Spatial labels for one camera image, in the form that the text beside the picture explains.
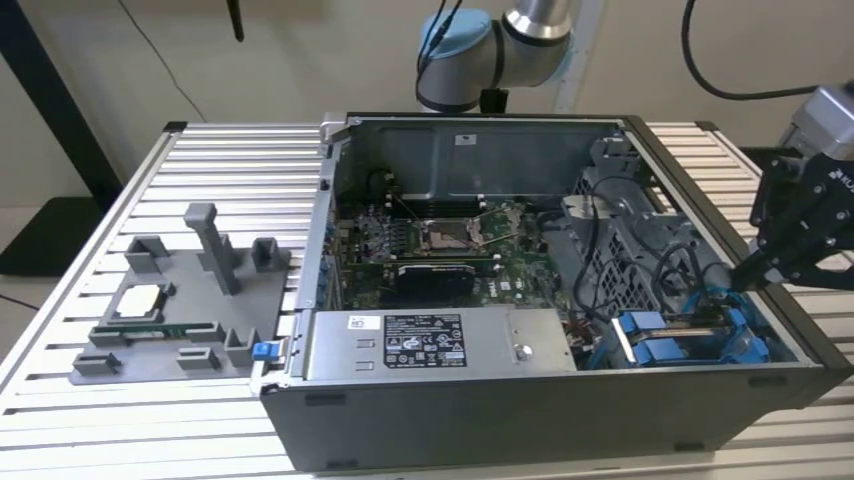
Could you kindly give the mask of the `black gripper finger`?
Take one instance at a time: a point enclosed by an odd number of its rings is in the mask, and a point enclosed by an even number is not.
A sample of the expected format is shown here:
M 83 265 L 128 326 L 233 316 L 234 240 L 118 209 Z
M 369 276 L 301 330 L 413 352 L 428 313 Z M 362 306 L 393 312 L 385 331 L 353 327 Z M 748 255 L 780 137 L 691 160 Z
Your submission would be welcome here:
M 784 239 L 763 249 L 768 282 L 852 290 L 852 239 Z
M 793 148 L 747 148 L 748 159 L 760 169 L 760 179 L 748 223 L 757 229 L 749 254 L 732 268 L 731 288 L 737 292 L 761 288 L 773 280 L 765 278 L 772 269 L 785 270 L 797 253 L 797 233 L 792 225 L 799 216 L 788 217 L 797 199 L 796 191 L 803 158 Z

